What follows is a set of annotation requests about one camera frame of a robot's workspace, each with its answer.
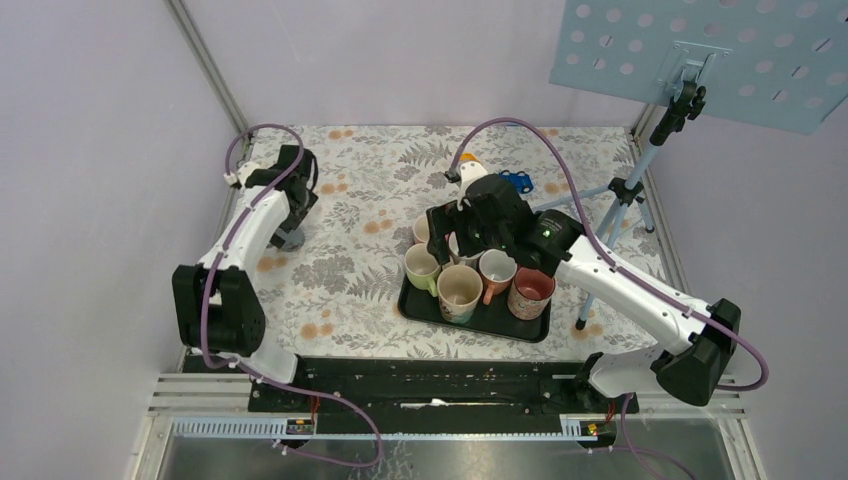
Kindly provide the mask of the grey ceramic mug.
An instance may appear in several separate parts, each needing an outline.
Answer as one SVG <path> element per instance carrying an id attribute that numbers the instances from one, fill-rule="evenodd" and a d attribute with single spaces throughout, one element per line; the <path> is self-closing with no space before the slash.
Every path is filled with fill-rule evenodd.
<path id="1" fill-rule="evenodd" d="M 278 250 L 293 252 L 302 248 L 305 240 L 305 234 L 301 228 L 284 230 L 278 227 L 269 239 L 269 244 Z"/>

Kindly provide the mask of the blue white ceramic mug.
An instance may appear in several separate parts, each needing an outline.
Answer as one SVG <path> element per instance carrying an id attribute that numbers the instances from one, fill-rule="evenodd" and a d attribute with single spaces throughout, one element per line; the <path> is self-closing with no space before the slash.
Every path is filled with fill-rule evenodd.
<path id="1" fill-rule="evenodd" d="M 482 252 L 478 252 L 472 256 L 461 255 L 459 252 L 457 237 L 454 232 L 448 236 L 448 247 L 451 260 L 455 265 L 465 265 L 471 268 L 477 268 L 479 259 L 483 255 Z"/>

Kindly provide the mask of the brown ceramic mug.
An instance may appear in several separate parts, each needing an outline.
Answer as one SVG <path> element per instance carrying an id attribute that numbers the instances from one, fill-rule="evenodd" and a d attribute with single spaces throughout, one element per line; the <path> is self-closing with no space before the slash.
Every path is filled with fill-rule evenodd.
<path id="1" fill-rule="evenodd" d="M 478 271 L 483 282 L 484 305 L 489 305 L 510 286 L 517 270 L 516 261 L 503 251 L 490 249 L 480 256 Z"/>

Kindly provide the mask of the salmon pink ceramic mug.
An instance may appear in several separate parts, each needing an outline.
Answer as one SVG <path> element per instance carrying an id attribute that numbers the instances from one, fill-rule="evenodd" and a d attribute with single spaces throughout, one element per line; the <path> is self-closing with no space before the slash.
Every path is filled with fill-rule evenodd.
<path id="1" fill-rule="evenodd" d="M 412 233 L 416 244 L 429 241 L 429 222 L 426 214 L 421 214 L 416 218 L 412 226 Z"/>

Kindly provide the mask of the beige teal ceramic mug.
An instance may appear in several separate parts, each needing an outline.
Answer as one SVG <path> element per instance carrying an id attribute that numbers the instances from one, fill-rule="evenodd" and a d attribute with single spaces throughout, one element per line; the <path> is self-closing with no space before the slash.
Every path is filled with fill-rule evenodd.
<path id="1" fill-rule="evenodd" d="M 437 298 L 442 318 L 452 324 L 467 323 L 480 301 L 483 282 L 476 270 L 451 265 L 437 279 Z"/>

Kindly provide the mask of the green ceramic mug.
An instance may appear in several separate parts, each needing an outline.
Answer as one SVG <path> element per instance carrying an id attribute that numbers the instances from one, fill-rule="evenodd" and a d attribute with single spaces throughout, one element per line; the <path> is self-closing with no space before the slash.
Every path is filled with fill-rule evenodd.
<path id="1" fill-rule="evenodd" d="M 442 272 L 438 260 L 427 250 L 427 245 L 418 243 L 410 247 L 404 255 L 406 278 L 418 290 L 432 297 L 438 296 L 437 281 Z"/>

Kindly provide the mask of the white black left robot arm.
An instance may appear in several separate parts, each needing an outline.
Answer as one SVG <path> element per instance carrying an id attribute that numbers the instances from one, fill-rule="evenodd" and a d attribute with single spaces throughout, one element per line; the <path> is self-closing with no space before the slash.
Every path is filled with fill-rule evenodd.
<path id="1" fill-rule="evenodd" d="M 213 248 L 172 275 L 182 343 L 275 381 L 272 398 L 288 411 L 307 404 L 311 387 L 296 375 L 297 356 L 266 338 L 253 282 L 268 246 L 293 251 L 304 244 L 300 224 L 318 199 L 317 179 L 312 151 L 282 146 L 275 163 L 241 178 L 236 211 Z"/>

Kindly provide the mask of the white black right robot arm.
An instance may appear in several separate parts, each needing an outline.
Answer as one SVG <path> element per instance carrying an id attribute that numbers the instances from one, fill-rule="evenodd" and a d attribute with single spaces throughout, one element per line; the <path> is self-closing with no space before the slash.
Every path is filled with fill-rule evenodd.
<path id="1" fill-rule="evenodd" d="M 655 344 L 622 354 L 595 353 L 573 386 L 575 402 L 597 412 L 612 398 L 658 387 L 694 406 L 709 403 L 736 349 L 741 311 L 720 299 L 688 296 L 634 268 L 566 213 L 535 212 L 496 174 L 464 181 L 457 199 L 426 212 L 428 250 L 449 258 L 449 234 L 461 254 L 500 250 L 519 265 L 541 271 L 596 296 L 649 333 Z"/>

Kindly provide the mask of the blue toy car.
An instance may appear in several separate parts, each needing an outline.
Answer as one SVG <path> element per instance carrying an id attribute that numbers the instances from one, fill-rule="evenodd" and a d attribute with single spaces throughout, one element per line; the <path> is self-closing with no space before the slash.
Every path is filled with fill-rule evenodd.
<path id="1" fill-rule="evenodd" d="M 498 175 L 507 180 L 519 194 L 527 195 L 534 190 L 534 184 L 525 171 L 502 170 Z"/>

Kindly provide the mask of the floral patterned tablecloth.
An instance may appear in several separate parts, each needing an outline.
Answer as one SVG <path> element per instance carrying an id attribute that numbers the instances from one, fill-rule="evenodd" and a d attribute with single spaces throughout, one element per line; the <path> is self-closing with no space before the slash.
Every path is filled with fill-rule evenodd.
<path id="1" fill-rule="evenodd" d="M 648 347 L 651 337 L 607 304 L 595 302 L 575 325 L 585 293 L 559 284 L 547 337 L 526 343 L 406 319 L 397 300 L 413 225 L 457 189 L 444 178 L 463 146 L 489 171 L 516 169 L 533 182 L 532 205 L 567 198 L 632 168 L 620 127 L 301 126 L 262 129 L 237 151 L 242 170 L 270 165 L 284 144 L 302 139 L 316 156 L 318 200 L 304 222 L 302 248 L 263 251 L 253 285 L 267 340 L 302 356 L 579 361 L 603 351 Z"/>

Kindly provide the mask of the black plastic tray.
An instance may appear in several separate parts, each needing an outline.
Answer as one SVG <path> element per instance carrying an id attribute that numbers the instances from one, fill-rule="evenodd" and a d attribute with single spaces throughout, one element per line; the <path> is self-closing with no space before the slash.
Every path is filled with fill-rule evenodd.
<path id="1" fill-rule="evenodd" d="M 550 302 L 539 317 L 530 321 L 520 320 L 513 316 L 507 307 L 507 297 L 511 285 L 512 282 L 503 293 L 495 296 L 489 305 L 483 304 L 481 296 L 471 319 L 465 324 L 457 325 L 449 323 L 442 318 L 438 298 L 432 297 L 427 292 L 413 287 L 411 282 L 406 278 L 405 272 L 405 278 L 398 299 L 398 309 L 402 316 L 414 321 L 470 330 L 530 343 L 538 343 L 544 340 L 549 331 L 551 317 Z"/>

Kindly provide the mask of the light blue tripod stand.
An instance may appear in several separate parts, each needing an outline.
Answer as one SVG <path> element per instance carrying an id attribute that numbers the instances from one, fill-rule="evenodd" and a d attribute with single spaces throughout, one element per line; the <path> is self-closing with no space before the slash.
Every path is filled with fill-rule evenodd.
<path id="1" fill-rule="evenodd" d="M 644 190 L 644 185 L 641 182 L 642 176 L 646 173 L 659 148 L 665 144 L 668 137 L 673 133 L 682 131 L 687 120 L 695 120 L 701 114 L 706 105 L 706 95 L 706 87 L 697 81 L 678 81 L 673 87 L 673 95 L 669 97 L 668 107 L 665 113 L 654 127 L 648 139 L 648 147 L 641 154 L 626 179 L 614 177 L 607 186 L 573 193 L 571 200 L 557 200 L 543 204 L 539 209 L 545 210 L 576 202 L 576 198 L 583 200 L 601 193 L 612 192 L 615 195 L 615 199 L 598 228 L 594 230 L 599 241 L 608 250 L 612 250 L 622 231 L 625 214 L 633 203 L 636 203 L 639 207 L 647 232 L 653 233 L 655 225 L 650 210 L 645 204 L 645 197 L 642 195 Z"/>

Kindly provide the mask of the light blue perforated board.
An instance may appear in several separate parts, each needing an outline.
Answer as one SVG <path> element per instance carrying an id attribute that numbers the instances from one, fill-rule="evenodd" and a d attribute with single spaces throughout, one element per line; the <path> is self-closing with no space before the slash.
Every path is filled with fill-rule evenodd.
<path id="1" fill-rule="evenodd" d="M 571 1 L 549 80 L 660 106 L 692 82 L 706 115 L 810 134 L 847 96 L 847 5 Z"/>

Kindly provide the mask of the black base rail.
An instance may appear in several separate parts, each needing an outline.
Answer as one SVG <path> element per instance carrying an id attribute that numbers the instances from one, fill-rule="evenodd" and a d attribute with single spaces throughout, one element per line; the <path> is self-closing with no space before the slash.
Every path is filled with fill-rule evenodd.
<path id="1" fill-rule="evenodd" d="M 302 357 L 294 385 L 338 394 L 383 435 L 557 433 L 562 415 L 605 422 L 636 400 L 603 398 L 575 362 Z"/>

